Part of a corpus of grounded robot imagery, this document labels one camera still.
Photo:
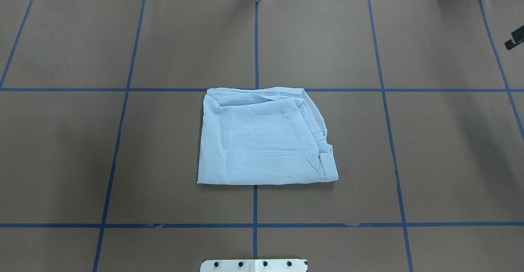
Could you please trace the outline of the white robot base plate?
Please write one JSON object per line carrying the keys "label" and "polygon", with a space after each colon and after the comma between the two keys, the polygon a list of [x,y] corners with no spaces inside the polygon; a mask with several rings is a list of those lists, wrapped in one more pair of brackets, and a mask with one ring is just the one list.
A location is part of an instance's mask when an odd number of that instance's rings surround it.
{"label": "white robot base plate", "polygon": [[216,259],[205,260],[201,272],[307,272],[305,259]]}

